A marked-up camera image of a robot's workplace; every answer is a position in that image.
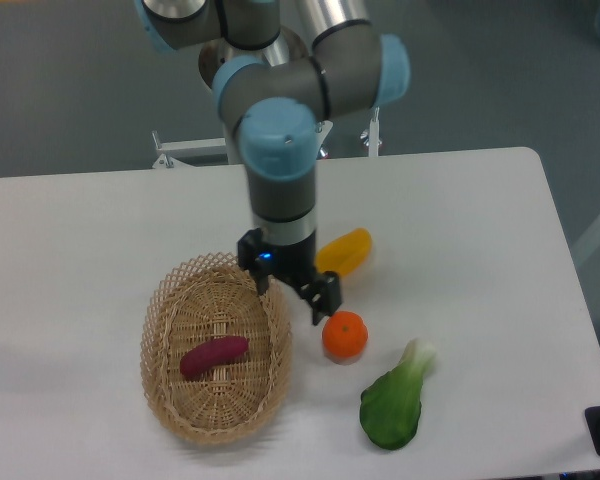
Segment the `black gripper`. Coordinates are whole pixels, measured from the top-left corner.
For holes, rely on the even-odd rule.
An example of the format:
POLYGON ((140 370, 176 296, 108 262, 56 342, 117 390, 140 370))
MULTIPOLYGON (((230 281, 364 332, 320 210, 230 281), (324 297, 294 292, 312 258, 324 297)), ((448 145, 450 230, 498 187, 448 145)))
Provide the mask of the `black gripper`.
POLYGON ((264 295, 269 276, 292 287, 311 309, 314 326, 333 316, 342 305, 340 277, 336 272, 318 272, 314 266, 316 232, 290 245, 275 245, 260 228, 247 231, 237 242, 237 260, 249 273, 256 293, 264 295))

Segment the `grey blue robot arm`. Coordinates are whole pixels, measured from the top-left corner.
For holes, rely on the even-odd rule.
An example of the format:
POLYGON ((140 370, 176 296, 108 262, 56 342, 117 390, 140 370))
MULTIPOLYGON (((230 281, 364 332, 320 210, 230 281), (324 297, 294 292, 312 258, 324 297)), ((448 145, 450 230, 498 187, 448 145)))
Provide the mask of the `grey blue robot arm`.
POLYGON ((401 39, 377 34, 361 1, 300 1, 311 51, 292 58, 276 1, 140 1, 156 46, 211 41, 231 48, 211 91, 232 160, 246 170, 254 226, 237 244, 239 267, 259 293, 290 286, 319 322, 342 303, 336 273, 316 254, 318 125, 402 97, 410 81, 401 39))

